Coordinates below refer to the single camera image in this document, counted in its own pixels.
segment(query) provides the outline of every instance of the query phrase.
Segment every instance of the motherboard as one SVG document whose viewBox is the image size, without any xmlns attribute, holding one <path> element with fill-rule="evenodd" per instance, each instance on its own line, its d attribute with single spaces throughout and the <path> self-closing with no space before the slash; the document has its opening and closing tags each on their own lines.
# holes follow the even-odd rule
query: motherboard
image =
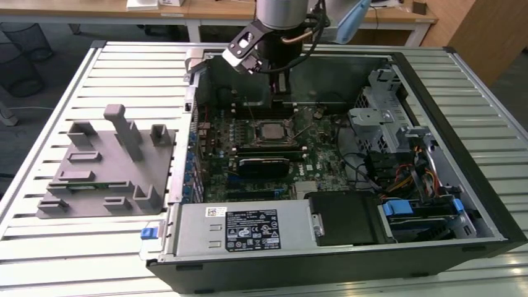
<svg viewBox="0 0 528 297">
<path fill-rule="evenodd" d="M 242 109 L 244 115 L 208 110 L 200 125 L 204 202 L 302 199 L 306 192 L 348 190 L 337 115 L 304 106 L 285 119 L 265 119 L 254 108 Z"/>
</svg>

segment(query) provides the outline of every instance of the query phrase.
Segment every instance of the small sticker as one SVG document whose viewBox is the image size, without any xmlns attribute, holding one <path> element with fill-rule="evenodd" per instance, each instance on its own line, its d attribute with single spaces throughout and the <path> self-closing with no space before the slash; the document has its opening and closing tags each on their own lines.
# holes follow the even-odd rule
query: small sticker
<svg viewBox="0 0 528 297">
<path fill-rule="evenodd" d="M 182 14 L 161 14 L 161 17 L 182 17 Z"/>
<path fill-rule="evenodd" d="M 225 217 L 226 207 L 206 207 L 205 217 Z"/>
<path fill-rule="evenodd" d="M 228 252 L 280 249 L 277 210 L 225 213 L 225 249 Z"/>
</svg>

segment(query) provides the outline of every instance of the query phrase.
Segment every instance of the chip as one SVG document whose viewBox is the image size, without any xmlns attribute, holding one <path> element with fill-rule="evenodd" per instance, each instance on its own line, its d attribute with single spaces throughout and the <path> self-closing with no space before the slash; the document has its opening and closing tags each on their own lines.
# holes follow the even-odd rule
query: chip
<svg viewBox="0 0 528 297">
<path fill-rule="evenodd" d="M 264 139 L 282 139 L 284 138 L 284 126 L 280 123 L 262 124 L 261 134 Z"/>
</svg>

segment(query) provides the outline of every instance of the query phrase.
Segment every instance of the gray fixture block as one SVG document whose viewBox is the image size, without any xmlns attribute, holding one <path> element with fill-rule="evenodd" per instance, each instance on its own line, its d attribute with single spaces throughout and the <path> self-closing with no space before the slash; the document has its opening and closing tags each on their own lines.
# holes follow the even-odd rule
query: gray fixture block
<svg viewBox="0 0 528 297">
<path fill-rule="evenodd" d="M 62 171 L 57 177 L 60 181 L 93 181 L 93 178 L 90 171 Z"/>
<path fill-rule="evenodd" d="M 64 202 L 62 199 L 49 199 L 46 201 L 40 201 L 38 209 L 45 213 L 65 213 L 68 211 L 69 205 Z"/>
<path fill-rule="evenodd" d="M 156 147 L 162 147 L 164 145 L 172 145 L 170 136 L 168 134 L 165 125 L 152 125 L 150 139 Z"/>
<path fill-rule="evenodd" d="M 140 186 L 134 187 L 133 200 L 141 209 L 154 209 L 161 204 L 161 197 L 158 196 L 152 185 L 148 187 L 146 195 L 144 194 Z"/>
<path fill-rule="evenodd" d="M 132 207 L 130 202 L 125 197 L 105 197 L 102 205 L 110 213 L 128 211 Z"/>
<path fill-rule="evenodd" d="M 134 124 L 129 124 L 124 118 L 124 106 L 121 104 L 108 104 L 104 117 L 112 122 L 116 128 L 118 140 L 129 153 L 130 159 L 133 161 L 141 161 L 144 156 L 140 149 L 140 142 L 137 141 L 140 137 L 136 135 L 138 131 Z"/>
<path fill-rule="evenodd" d="M 92 149 L 92 144 L 89 143 L 89 136 L 97 135 L 92 124 L 86 121 L 74 121 L 66 136 L 72 140 L 72 143 L 80 150 Z"/>
<path fill-rule="evenodd" d="M 98 162 L 100 161 L 100 153 L 98 152 L 72 152 L 68 153 L 65 159 L 69 163 L 81 163 L 81 162 Z"/>
<path fill-rule="evenodd" d="M 116 131 L 89 130 L 89 123 L 73 124 L 70 131 L 81 131 L 92 148 L 69 146 L 37 206 L 38 218 L 154 215 L 161 212 L 176 132 L 166 130 L 164 125 L 138 131 L 133 122 L 125 119 L 124 122 L 128 140 L 118 134 L 121 141 L 116 139 Z M 140 161 L 132 159 L 126 141 L 137 146 Z"/>
</svg>

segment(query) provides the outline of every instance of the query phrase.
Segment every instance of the wooden desk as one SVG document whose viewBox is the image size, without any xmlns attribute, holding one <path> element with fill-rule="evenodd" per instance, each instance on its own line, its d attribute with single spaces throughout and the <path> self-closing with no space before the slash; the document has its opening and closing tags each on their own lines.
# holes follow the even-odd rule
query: wooden desk
<svg viewBox="0 0 528 297">
<path fill-rule="evenodd" d="M 200 42 L 201 25 L 245 26 L 253 11 L 250 0 L 186 0 L 181 7 L 160 6 L 154 11 L 126 11 L 126 0 L 0 0 L 0 22 L 185 25 L 190 42 Z M 433 23 L 432 14 L 389 8 L 377 10 L 377 21 L 369 11 L 360 28 L 409 30 L 405 45 L 418 46 Z"/>
<path fill-rule="evenodd" d="M 429 26 L 436 23 L 437 18 L 428 12 L 426 15 L 413 14 L 410 1 L 402 8 L 382 8 L 366 13 L 361 29 L 378 30 L 408 30 L 412 31 L 405 46 L 420 46 Z M 246 25 L 253 19 L 254 2 L 252 0 L 192 0 L 186 17 L 197 20 L 193 25 Z"/>
</svg>

